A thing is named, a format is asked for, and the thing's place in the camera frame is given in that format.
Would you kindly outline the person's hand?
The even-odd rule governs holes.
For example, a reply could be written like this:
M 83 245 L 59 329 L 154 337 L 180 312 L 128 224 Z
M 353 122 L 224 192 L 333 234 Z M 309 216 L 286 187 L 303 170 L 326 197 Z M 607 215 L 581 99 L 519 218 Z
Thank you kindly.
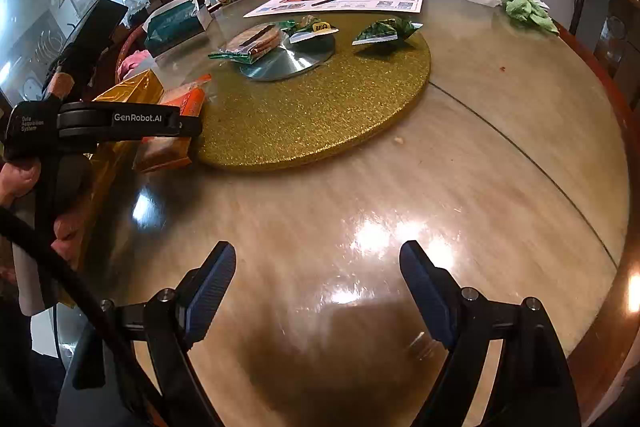
M 25 196 L 35 186 L 40 171 L 39 161 L 17 165 L 6 162 L 1 169 L 1 206 L 10 209 L 15 199 Z M 74 270 L 79 265 L 90 200 L 89 194 L 79 196 L 53 223 L 51 246 Z

